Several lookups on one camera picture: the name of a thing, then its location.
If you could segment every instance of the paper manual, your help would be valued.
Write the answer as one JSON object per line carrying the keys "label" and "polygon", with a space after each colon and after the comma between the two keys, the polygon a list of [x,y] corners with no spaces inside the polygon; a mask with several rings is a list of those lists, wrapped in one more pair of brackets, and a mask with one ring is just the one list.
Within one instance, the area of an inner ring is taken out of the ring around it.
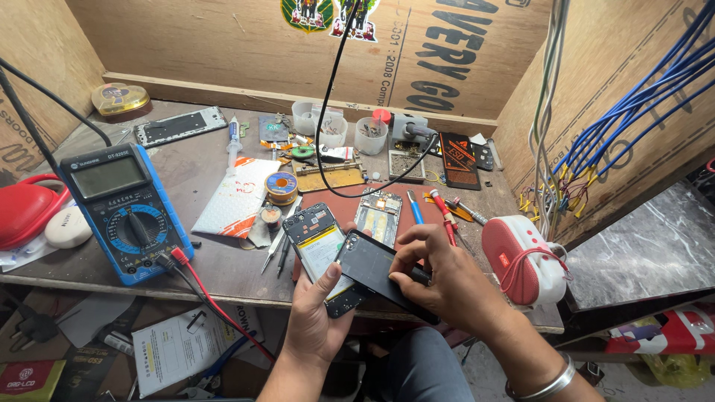
{"label": "paper manual", "polygon": [[[219,303],[221,309],[254,338],[264,340],[253,307]],[[177,381],[201,373],[242,335],[226,325],[206,306],[177,315],[132,333],[139,376],[139,393],[144,398]],[[233,357],[253,346],[246,342]]]}

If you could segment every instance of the blue screwdriver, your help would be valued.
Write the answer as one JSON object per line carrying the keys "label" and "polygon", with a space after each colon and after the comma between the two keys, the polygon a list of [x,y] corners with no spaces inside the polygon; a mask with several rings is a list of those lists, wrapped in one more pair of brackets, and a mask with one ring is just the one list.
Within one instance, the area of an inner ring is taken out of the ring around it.
{"label": "blue screwdriver", "polygon": [[420,206],[417,203],[417,198],[415,198],[415,193],[412,190],[407,190],[407,198],[410,199],[410,205],[412,206],[412,214],[415,216],[415,222],[418,225],[422,225],[425,221],[422,219],[422,212],[420,212]]}

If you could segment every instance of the human hand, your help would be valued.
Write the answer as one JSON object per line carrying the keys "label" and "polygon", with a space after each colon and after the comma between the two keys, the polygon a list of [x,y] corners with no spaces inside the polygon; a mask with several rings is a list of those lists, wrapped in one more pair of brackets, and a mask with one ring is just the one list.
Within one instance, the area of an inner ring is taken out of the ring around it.
{"label": "human hand", "polygon": [[[357,227],[354,222],[349,222],[343,229],[348,232]],[[369,230],[363,230],[363,233],[372,236]],[[293,292],[293,306],[283,345],[283,352],[325,370],[345,340],[355,315],[355,310],[336,319],[327,315],[324,301],[337,284],[341,273],[340,265],[331,263],[325,273],[315,283],[311,283],[305,268],[301,268]]]}
{"label": "human hand", "polygon": [[[405,245],[390,266],[406,298],[439,315],[447,324],[482,340],[500,333],[514,310],[484,276],[471,256],[449,244],[442,225],[416,225],[397,238]],[[432,285],[414,282],[406,273],[425,260]]]}

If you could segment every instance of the multimeter rotary dial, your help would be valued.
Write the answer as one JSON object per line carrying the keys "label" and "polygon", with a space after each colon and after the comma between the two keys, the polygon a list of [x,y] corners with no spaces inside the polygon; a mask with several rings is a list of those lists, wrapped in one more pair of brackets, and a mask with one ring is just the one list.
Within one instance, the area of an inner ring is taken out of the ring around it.
{"label": "multimeter rotary dial", "polygon": [[141,254],[164,242],[167,238],[167,220],[154,207],[130,205],[120,208],[109,218],[107,237],[118,250]]}

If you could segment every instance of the digital multimeter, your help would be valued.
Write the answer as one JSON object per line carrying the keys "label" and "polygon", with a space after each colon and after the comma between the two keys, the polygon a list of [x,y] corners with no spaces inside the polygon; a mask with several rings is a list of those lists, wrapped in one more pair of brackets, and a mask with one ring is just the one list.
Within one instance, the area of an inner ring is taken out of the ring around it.
{"label": "digital multimeter", "polygon": [[121,144],[62,160],[62,180],[125,285],[166,269],[155,262],[175,247],[194,248],[141,145]]}

